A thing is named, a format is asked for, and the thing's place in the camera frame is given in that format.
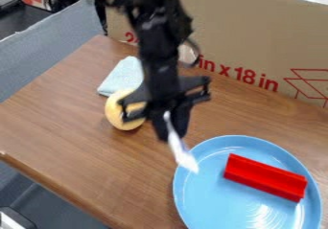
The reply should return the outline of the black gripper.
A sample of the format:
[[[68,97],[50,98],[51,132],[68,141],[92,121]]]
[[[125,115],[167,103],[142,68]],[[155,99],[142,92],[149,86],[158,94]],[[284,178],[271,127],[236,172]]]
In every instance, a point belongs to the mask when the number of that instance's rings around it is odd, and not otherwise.
[[[134,92],[118,102],[123,108],[123,121],[138,118],[150,120],[161,141],[167,140],[166,111],[170,112],[178,136],[184,138],[192,109],[198,103],[210,100],[210,77],[181,75],[178,56],[178,49],[167,54],[139,49],[143,81]]]

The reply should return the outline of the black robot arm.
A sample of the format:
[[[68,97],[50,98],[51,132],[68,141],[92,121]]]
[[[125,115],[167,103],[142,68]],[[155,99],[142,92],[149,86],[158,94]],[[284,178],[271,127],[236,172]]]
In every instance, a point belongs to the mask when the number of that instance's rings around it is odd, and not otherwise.
[[[54,11],[62,11],[76,0],[46,0]],[[192,109],[210,99],[206,76],[178,74],[178,47],[190,41],[193,19],[181,0],[95,0],[101,9],[113,8],[126,16],[138,38],[138,55],[143,80],[119,105],[145,102],[137,112],[125,112],[123,121],[149,120],[158,139],[167,139],[169,128],[184,137]]]

